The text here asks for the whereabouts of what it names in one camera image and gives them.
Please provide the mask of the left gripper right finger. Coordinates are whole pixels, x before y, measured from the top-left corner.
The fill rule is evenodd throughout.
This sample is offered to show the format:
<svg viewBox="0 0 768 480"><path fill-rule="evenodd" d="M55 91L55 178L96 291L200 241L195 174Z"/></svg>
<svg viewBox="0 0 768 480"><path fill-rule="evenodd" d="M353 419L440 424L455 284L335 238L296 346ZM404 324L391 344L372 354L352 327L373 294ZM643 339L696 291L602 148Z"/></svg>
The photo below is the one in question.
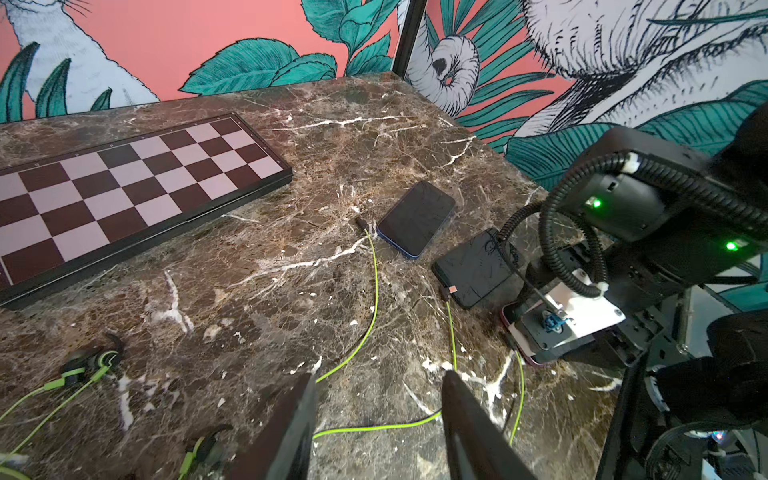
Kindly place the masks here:
<svg viewBox="0 0 768 480"><path fill-rule="evenodd" d="M455 371L443 377L441 401L452 479L535 479Z"/></svg>

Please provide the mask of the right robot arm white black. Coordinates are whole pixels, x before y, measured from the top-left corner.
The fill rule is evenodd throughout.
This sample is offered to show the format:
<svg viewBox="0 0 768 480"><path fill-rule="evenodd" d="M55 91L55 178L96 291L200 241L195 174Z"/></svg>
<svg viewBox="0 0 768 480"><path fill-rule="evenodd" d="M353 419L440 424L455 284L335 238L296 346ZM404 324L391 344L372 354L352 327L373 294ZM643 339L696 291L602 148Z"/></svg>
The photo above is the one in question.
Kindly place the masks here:
<svg viewBox="0 0 768 480"><path fill-rule="evenodd" d="M497 245L537 216L541 257L501 310L526 361L625 371L597 475L695 479L725 457L718 431L767 429L767 311L724 315L707 354L677 346L679 299L725 284L767 250L767 109L757 107L714 155L613 127L539 202L514 213Z"/></svg>

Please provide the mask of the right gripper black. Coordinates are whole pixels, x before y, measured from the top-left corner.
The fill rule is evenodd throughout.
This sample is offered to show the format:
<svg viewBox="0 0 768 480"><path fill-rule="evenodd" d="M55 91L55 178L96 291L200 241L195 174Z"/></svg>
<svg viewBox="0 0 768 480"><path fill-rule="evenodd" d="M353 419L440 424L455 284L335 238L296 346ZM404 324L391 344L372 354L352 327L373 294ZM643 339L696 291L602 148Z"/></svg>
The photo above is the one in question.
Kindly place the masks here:
<svg viewBox="0 0 768 480"><path fill-rule="evenodd" d="M564 361L604 369L632 367L651 344L669 333L678 310L677 299L666 299L592 335L593 339L566 353Z"/></svg>

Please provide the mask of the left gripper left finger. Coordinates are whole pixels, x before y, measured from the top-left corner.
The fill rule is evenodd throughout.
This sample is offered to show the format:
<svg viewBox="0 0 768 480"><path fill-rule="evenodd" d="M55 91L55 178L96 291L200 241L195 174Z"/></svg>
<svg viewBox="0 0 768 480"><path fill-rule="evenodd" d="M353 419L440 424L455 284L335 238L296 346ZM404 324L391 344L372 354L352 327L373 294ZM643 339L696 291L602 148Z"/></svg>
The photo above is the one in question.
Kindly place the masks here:
<svg viewBox="0 0 768 480"><path fill-rule="evenodd" d="M317 405L315 375L304 373L279 399L254 442L236 455L226 479L306 479Z"/></svg>

